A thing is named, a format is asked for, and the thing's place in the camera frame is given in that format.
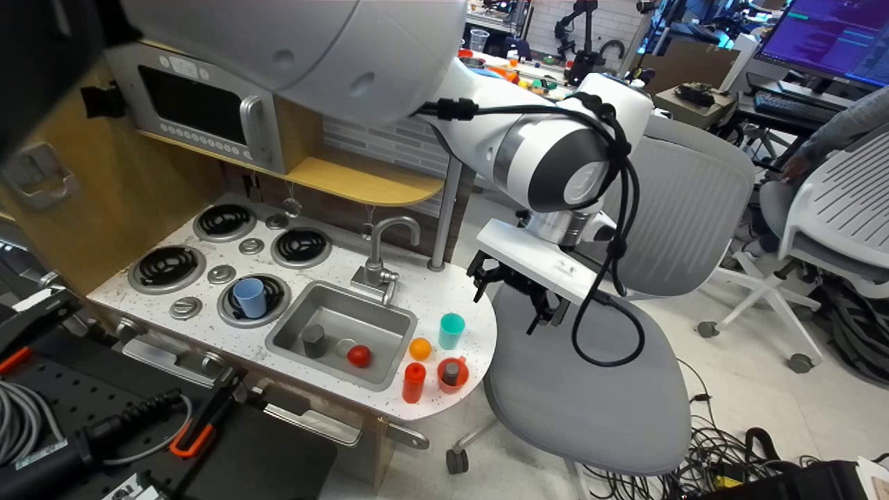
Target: metal sink basin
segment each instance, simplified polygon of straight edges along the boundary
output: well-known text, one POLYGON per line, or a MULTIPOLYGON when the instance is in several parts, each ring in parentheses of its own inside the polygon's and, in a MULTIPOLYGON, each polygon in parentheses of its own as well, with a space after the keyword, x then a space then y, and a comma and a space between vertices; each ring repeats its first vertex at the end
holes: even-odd
POLYGON ((410 342, 416 317, 378 301, 310 284, 269 334, 267 346, 374 392, 385 389, 410 342), (352 367, 348 351, 373 351, 369 367, 352 367))

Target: faucet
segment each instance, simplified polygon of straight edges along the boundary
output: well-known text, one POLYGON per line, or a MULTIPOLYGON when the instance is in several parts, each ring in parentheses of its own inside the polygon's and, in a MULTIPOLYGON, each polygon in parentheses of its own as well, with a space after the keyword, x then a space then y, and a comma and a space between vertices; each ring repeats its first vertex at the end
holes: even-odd
POLYGON ((420 221, 414 216, 389 216, 380 219, 378 226, 373 226, 369 230, 369 255, 366 264, 359 267, 359 273, 352 276, 352 285, 359 289, 369 289, 380 295, 380 302, 389 305, 392 295, 395 295, 395 284, 398 284, 398 273, 385 269, 383 264, 383 234, 395 226, 402 226, 410 230, 410 245, 420 245, 420 221))

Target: microwave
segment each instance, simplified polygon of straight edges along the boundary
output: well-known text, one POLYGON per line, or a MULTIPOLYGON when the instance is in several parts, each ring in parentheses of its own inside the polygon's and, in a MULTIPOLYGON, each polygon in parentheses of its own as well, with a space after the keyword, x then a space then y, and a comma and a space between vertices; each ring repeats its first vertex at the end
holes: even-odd
POLYGON ((289 170, 271 92, 155 45, 113 48, 106 62, 141 134, 233 163, 289 170))

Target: gray office chair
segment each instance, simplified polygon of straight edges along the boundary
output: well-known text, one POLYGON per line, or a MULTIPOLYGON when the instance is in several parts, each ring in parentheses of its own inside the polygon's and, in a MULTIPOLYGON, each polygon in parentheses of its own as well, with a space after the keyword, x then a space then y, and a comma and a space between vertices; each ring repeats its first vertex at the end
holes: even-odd
MULTIPOLYGON (((692 291, 728 248, 752 191, 752 163, 733 145, 665 120, 651 123, 634 163, 642 196, 619 267, 623 284, 646 295, 692 291)), ((630 476, 670 471, 690 448, 690 398, 677 362, 644 310, 623 296, 610 301, 638 320, 644 351, 608 370, 573 351, 574 307, 560 326, 540 326, 527 337, 530 302, 503 285, 495 296, 501 337, 485 398, 515 437, 567 460, 630 476)), ((588 305, 581 326, 584 353, 619 357, 634 344, 635 327, 619 310, 588 305)), ((466 471, 463 448, 485 428, 446 449, 449 471, 466 471)))
POLYGON ((817 301, 784 289, 784 276, 795 262, 805 262, 827 276, 844 277, 860 296, 889 296, 889 130, 880 130, 853 149, 831 155, 801 189, 780 181, 758 189, 762 214, 780 237, 777 273, 766 276, 748 252, 737 252, 742 273, 717 269, 715 280, 748 289, 748 296, 720 323, 701 323, 701 337, 730 327, 749 305, 766 301, 784 327, 805 342, 805 353, 791 353, 785 367, 809 371, 821 351, 809 327, 790 307, 820 307, 817 301))

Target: computer screen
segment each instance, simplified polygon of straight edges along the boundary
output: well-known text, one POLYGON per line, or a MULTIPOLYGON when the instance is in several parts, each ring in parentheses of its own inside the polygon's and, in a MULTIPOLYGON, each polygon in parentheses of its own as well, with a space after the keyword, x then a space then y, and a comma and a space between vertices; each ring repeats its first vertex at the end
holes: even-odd
POLYGON ((795 0, 758 56, 889 85, 889 0, 795 0))

